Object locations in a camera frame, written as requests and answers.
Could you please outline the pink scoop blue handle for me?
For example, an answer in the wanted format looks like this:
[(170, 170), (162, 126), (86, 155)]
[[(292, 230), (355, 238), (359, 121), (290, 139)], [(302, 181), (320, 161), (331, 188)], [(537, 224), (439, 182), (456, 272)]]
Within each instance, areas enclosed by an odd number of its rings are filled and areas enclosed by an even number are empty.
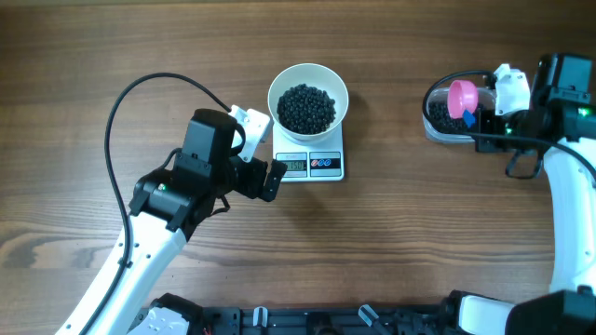
[(449, 116), (454, 120), (463, 120), (466, 127), (476, 124), (474, 113), (478, 107), (477, 87), (467, 80), (453, 81), (448, 90), (447, 107)]

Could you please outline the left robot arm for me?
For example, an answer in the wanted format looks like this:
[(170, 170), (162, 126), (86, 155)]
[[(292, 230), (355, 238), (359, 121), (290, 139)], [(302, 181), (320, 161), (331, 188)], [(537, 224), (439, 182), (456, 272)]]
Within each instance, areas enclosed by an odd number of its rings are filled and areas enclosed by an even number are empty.
[(197, 226), (219, 214), (217, 201), (230, 192), (273, 201), (286, 167), (254, 156), (270, 124), (270, 116), (253, 109), (197, 109), (182, 147), (137, 181), (120, 236), (59, 332), (127, 333)]

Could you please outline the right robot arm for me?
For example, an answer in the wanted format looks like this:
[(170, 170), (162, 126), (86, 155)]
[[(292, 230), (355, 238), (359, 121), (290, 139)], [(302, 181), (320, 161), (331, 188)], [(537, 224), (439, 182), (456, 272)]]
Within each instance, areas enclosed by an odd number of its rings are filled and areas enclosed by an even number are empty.
[(478, 112), (474, 73), (448, 74), (431, 86), (422, 113), (432, 128), (479, 152), (535, 154), (532, 178), (546, 172), (553, 206), (555, 256), (549, 294), (513, 304), (455, 291), (444, 302), (441, 332), (453, 334), (592, 334), (595, 331), (595, 106), (589, 58), (543, 56), (535, 79), (501, 64), (480, 71), (494, 94)]

